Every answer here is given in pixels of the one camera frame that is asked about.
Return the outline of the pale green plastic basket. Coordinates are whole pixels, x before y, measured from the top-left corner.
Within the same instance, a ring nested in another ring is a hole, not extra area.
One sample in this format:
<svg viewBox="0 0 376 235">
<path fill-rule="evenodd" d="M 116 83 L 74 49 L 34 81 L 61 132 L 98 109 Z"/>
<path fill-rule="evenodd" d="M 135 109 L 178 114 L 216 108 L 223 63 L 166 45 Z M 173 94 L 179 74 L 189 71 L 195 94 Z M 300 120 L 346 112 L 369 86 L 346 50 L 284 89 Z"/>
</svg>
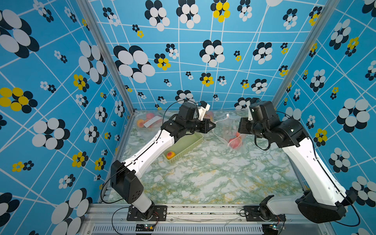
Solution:
<svg viewBox="0 0 376 235">
<path fill-rule="evenodd" d="M 162 156 L 170 163 L 173 164 L 182 158 L 184 158 L 187 154 L 191 153 L 195 148 L 197 148 L 203 142 L 203 135 L 201 133 L 194 133 L 191 135 L 186 135 L 182 137 L 176 144 L 169 147 L 162 153 Z M 166 154 L 170 151 L 176 153 L 176 156 L 171 160 L 166 158 Z"/>
</svg>

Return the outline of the clear zip-top bag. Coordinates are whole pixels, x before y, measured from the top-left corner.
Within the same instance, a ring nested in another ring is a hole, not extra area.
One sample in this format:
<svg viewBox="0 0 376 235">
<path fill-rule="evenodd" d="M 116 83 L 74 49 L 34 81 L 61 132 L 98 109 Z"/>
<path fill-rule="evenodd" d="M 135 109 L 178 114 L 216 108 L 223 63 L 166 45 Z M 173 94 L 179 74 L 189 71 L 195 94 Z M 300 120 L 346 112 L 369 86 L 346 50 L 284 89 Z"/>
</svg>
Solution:
<svg viewBox="0 0 376 235">
<path fill-rule="evenodd" d="M 136 115 L 137 128 L 160 128 L 162 125 L 162 115 L 155 112 L 139 112 Z"/>
</svg>

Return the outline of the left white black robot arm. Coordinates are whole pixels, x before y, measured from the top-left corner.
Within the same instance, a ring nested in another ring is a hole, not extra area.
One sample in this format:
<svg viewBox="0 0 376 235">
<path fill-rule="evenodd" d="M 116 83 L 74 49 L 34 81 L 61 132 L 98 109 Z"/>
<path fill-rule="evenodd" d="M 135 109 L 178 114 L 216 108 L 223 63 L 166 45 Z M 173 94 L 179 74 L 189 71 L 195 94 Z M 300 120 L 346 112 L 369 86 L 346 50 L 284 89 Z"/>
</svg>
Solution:
<svg viewBox="0 0 376 235">
<path fill-rule="evenodd" d="M 168 148 L 178 143 L 188 133 L 206 134 L 215 128 L 215 124 L 205 118 L 210 105 L 204 101 L 198 104 L 188 100 L 179 108 L 179 112 L 164 119 L 160 130 L 143 148 L 124 162 L 118 160 L 111 165 L 110 187 L 123 200 L 135 207 L 144 219 L 154 214 L 154 202 L 144 193 L 140 179 L 146 169 Z"/>
</svg>

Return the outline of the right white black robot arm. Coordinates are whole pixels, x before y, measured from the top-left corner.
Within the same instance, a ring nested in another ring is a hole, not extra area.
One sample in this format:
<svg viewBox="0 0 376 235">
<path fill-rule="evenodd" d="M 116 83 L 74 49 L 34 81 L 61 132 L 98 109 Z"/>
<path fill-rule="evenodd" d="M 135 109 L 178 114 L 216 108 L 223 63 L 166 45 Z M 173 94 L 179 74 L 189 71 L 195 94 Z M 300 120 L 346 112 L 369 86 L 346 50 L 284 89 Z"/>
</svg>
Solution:
<svg viewBox="0 0 376 235">
<path fill-rule="evenodd" d="M 289 116 L 280 120 L 273 103 L 257 98 L 246 101 L 248 117 L 240 120 L 238 132 L 276 144 L 298 168 L 309 189 L 302 195 L 266 197 L 258 214 L 265 220 L 281 214 L 302 215 L 313 223 L 337 222 L 353 206 L 357 195 L 334 178 L 315 151 L 313 140 L 302 124 Z"/>
</svg>

